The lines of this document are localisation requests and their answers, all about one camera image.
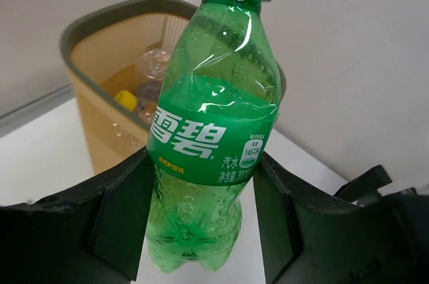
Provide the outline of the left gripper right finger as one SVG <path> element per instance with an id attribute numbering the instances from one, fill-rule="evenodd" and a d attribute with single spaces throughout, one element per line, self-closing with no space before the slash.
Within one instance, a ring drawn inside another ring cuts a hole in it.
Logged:
<path id="1" fill-rule="evenodd" d="M 327 194 L 264 155 L 253 177 L 267 283 L 427 283 L 428 190 L 381 165 Z"/>

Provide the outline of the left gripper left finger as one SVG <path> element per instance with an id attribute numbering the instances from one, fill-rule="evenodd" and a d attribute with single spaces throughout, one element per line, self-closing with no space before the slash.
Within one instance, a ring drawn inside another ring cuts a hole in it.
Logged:
<path id="1" fill-rule="evenodd" d="M 141 149 L 34 204 L 1 209 L 2 283 L 130 283 L 137 278 L 154 165 Z"/>

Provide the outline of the clear bottle yellow cap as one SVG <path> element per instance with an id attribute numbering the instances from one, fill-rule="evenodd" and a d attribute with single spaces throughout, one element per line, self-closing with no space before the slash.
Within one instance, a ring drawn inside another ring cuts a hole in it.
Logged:
<path id="1" fill-rule="evenodd" d="M 135 96 L 128 90 L 118 92 L 114 99 L 130 113 L 136 114 L 146 124 L 151 124 L 156 112 L 157 102 L 143 96 Z"/>

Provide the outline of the clear bottle blue label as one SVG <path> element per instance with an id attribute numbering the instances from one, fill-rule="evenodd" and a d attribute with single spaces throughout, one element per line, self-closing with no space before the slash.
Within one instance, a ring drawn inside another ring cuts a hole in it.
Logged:
<path id="1" fill-rule="evenodd" d="M 138 98 L 144 98 L 153 102 L 158 102 L 162 89 L 162 80 L 148 80 L 137 87 L 135 91 Z"/>

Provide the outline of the clear bottle orange white label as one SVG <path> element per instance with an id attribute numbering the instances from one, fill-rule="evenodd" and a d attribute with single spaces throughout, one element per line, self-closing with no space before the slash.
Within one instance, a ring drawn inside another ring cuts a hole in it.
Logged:
<path id="1" fill-rule="evenodd" d="M 161 49 L 153 49 L 140 56 L 135 63 L 139 78 L 162 81 L 166 75 L 170 54 Z"/>

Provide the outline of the green plastic bottle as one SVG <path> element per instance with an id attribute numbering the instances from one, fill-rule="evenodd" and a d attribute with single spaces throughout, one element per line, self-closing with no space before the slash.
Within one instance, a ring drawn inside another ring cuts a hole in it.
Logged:
<path id="1" fill-rule="evenodd" d="M 147 142 L 156 176 L 146 240 L 163 273 L 191 262 L 216 271 L 239 235 L 239 196 L 282 96 L 265 1 L 202 0 L 172 53 Z"/>

